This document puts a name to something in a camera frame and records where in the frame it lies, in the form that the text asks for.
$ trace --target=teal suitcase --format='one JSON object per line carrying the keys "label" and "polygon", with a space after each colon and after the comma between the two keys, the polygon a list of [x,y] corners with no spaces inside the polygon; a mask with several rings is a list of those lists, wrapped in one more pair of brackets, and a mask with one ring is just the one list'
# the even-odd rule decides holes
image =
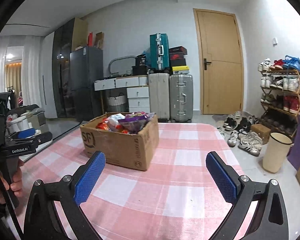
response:
{"label": "teal suitcase", "polygon": [[169,42],[165,33],[150,35],[151,67],[156,70],[170,69]]}

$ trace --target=pink checkered tablecloth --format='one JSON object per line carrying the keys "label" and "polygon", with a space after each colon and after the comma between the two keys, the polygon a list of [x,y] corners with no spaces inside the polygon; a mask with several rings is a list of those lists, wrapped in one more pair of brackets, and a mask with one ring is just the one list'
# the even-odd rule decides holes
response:
{"label": "pink checkered tablecloth", "polygon": [[[209,239],[230,210],[205,166],[207,153],[216,151],[242,174],[218,130],[208,124],[159,123],[159,133],[147,171],[106,164],[88,201],[81,204],[103,239]],[[16,210],[20,224],[36,179],[59,181],[87,160],[80,129],[29,160],[22,167],[25,196]],[[254,209],[252,204],[236,239],[243,237]],[[68,236],[75,239],[59,202],[57,210]]]}

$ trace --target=silver suitcase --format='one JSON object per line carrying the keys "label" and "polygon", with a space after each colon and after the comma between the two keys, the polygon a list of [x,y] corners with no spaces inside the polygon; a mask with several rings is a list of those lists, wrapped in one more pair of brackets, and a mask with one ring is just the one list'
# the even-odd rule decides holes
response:
{"label": "silver suitcase", "polygon": [[158,119],[170,119],[169,74],[156,73],[149,75],[150,111]]}
{"label": "silver suitcase", "polygon": [[189,74],[170,76],[170,117],[173,122],[191,122],[193,78]]}

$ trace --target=metal screw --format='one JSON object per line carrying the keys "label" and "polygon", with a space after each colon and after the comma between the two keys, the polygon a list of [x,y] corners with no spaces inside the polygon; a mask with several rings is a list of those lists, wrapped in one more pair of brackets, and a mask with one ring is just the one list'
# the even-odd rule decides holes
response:
{"label": "metal screw", "polygon": [[244,181],[244,182],[249,181],[249,177],[246,176],[246,175],[242,175],[242,176],[240,177],[240,179],[241,179],[242,181]]}
{"label": "metal screw", "polygon": [[35,182],[34,182],[34,185],[35,186],[39,186],[41,184],[41,179],[37,179]]}
{"label": "metal screw", "polygon": [[277,186],[278,182],[275,179],[271,179],[271,184]]}
{"label": "metal screw", "polygon": [[71,180],[71,175],[66,175],[62,178],[63,181],[67,182],[69,180]]}

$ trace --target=beige curtain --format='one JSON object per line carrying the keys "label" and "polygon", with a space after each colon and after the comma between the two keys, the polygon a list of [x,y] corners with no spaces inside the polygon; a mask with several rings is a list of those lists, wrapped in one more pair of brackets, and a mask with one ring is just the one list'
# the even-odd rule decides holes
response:
{"label": "beige curtain", "polygon": [[21,63],[6,65],[6,84],[7,88],[12,87],[16,97],[16,105],[18,107],[18,97],[21,91]]}

